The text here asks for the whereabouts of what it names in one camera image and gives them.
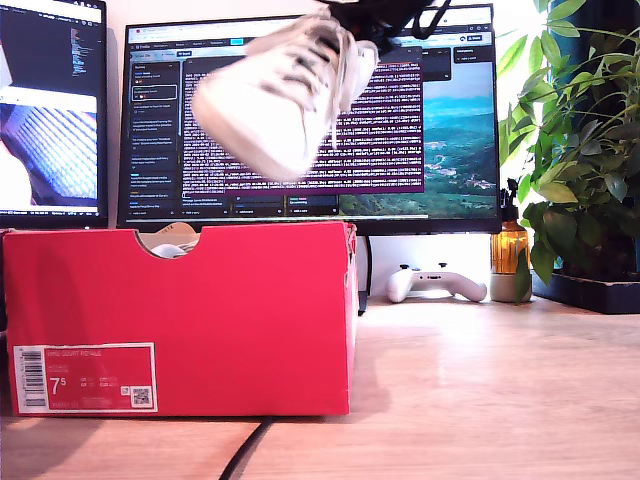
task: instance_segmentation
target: bottle cap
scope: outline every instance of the bottle cap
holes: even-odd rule
[[[518,207],[513,203],[518,193],[518,183],[510,178],[507,181],[507,186],[508,188],[500,190],[500,210],[503,222],[518,220],[519,217]]]

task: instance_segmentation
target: white wall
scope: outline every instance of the white wall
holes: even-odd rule
[[[110,29],[109,68],[109,194],[112,226],[115,225],[120,152],[120,108],[125,25],[183,20],[302,14],[319,4],[311,0],[107,0]],[[429,237],[376,237],[372,239],[373,294],[384,292],[387,278],[402,263],[434,269],[447,262],[455,271],[477,281],[489,273],[488,235],[435,235]],[[366,256],[359,255],[359,277],[364,285]]]

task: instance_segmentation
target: wooden desk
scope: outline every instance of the wooden desk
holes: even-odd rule
[[[640,316],[373,302],[353,414],[272,426],[243,479],[637,479]],[[4,419],[3,479],[215,478],[253,421]]]

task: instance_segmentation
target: shoebox label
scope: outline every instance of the shoebox label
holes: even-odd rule
[[[19,413],[157,412],[152,343],[13,348]]]

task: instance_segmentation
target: box cutout handle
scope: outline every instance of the box cutout handle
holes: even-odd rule
[[[188,224],[172,223],[156,233],[136,232],[140,246],[154,257],[175,260],[188,255],[200,241],[200,234]]]

